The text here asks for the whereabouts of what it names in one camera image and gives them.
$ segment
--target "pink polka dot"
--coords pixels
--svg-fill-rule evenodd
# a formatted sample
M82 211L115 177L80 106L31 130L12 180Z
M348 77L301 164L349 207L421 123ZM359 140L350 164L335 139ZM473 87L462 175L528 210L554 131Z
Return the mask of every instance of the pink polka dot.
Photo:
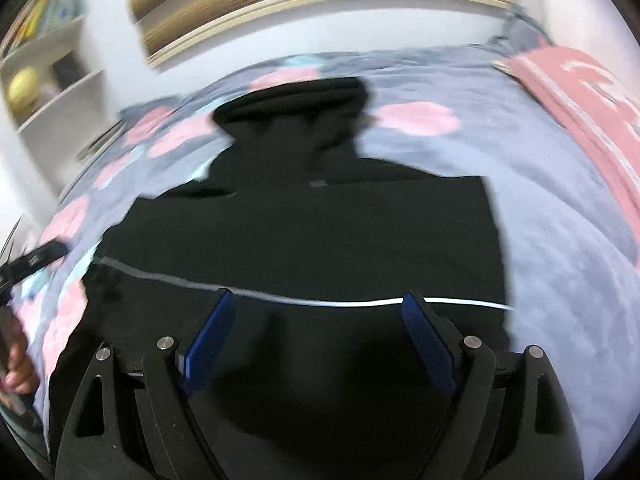
M88 208L89 197L87 195L73 200L72 203L54 215L50 224L42 232L40 243L44 244L53 238L58 238L61 241L71 240L82 225Z
M313 81L320 79L320 71L317 68L297 68L294 66L282 67L276 72L263 75L249 84L252 91L284 85L285 83L299 83L301 81Z
M174 124L164 136L153 143L147 155L150 158L164 155L184 144L187 140L210 135L215 130L216 126L211 120L211 114L196 115L191 119Z
M78 326L86 308L86 295L80 279L72 281L58 302L58 313L51 321L42 342L44 372L50 377L58 358L66 347L69 336Z
M375 116L380 126L415 136L450 134L462 126L453 110L430 102L383 106Z
M137 144L141 140L145 140L147 137L153 135L154 131L158 129L158 126L171 114L175 112L175 109L161 106L154 108L147 115L142 117L132 129L125 134L124 145L130 146Z
M94 187L97 189L102 189L108 184L114 176L119 174L122 170L124 170L131 160L131 154L127 153L127 155L119 158L118 160L114 160L107 164L102 171L98 174L98 177L95 179Z

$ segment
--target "finger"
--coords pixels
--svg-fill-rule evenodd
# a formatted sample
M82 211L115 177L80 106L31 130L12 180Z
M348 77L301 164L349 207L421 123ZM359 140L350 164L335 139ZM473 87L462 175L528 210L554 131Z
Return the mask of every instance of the finger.
M11 342L9 348L9 360L7 363L10 371L17 370L22 366L27 355L28 345L27 337L23 333L14 336L14 340Z
M24 333L24 330L22 329L22 323L17 317L15 317L15 315L11 316L11 332L14 336Z
M14 392L19 395L30 394L36 391L38 386L40 386L40 378L33 373L20 386L14 388Z
M10 410L14 409L13 399L10 396L8 396L6 393L4 393L2 390L0 390L0 402L4 404L6 407L8 407Z
M12 370L4 378L4 385L13 390L26 381L33 374L31 359L25 359L17 370Z

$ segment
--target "book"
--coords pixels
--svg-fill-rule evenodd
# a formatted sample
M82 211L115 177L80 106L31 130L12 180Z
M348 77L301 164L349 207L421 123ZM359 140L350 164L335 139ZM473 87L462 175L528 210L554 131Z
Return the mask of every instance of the book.
M16 17L14 22L11 24L11 27L9 27L9 31L7 32L4 39L2 40L2 43L0 44L0 50L2 50L2 57L5 57L9 53L9 49L11 48L13 42L15 41L18 31L20 30L20 26L27 19L29 13L31 12L31 9L33 8L34 1L35 0L28 0L27 3L24 4L22 9L18 13L18 16Z
M78 15L78 7L78 0L57 0L47 25L47 31L62 27L74 19Z
M50 24L56 12L57 5L58 0L49 0L47 2L47 9L44 11L42 19L40 20L40 25L38 26L38 37L46 34L49 30L51 30Z
M36 35L38 31L38 23L42 15L44 14L44 10L47 7L47 0L38 0L36 4L33 6L33 10L31 11L31 15L29 17L29 23L27 24L26 30L24 31L24 39L28 40Z
M28 13L27 15L25 15L24 19L22 20L22 23L20 24L20 27L16 32L14 40L11 42L11 46L9 47L9 52L15 50L22 43L22 40L24 39L24 33L27 30L27 27L29 26L29 20L31 18L31 13L33 12L33 7L35 6L36 1L37 0L31 0L30 2L27 3Z

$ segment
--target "bed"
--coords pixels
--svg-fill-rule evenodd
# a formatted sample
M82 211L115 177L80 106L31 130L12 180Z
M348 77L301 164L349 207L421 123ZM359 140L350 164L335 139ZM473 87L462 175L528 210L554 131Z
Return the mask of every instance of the bed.
M117 140L68 191L42 234L42 241L68 240L69 256L14 290L12 307L44 378L35 406L45 424L47 381L82 316L80 280L104 231L138 196L206 175L229 145L210 119L217 106L276 84L358 76L371 94L358 138L362 156L486 177L507 269L512 349L537 344L550 355L586 478L594 478L640 412L638 236L593 157L493 64L549 41L516 8L505 33L488 43L287 56L188 95L124 109ZM177 57L184 43L174 46Z

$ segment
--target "human hand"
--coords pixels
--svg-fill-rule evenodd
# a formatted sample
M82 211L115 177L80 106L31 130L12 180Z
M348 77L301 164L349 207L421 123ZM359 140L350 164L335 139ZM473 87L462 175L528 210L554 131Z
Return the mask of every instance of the human hand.
M0 384L0 390L19 395L33 393L40 385L40 378L27 355L27 336L24 335L22 325L15 316L12 316L12 336L7 363L8 374Z

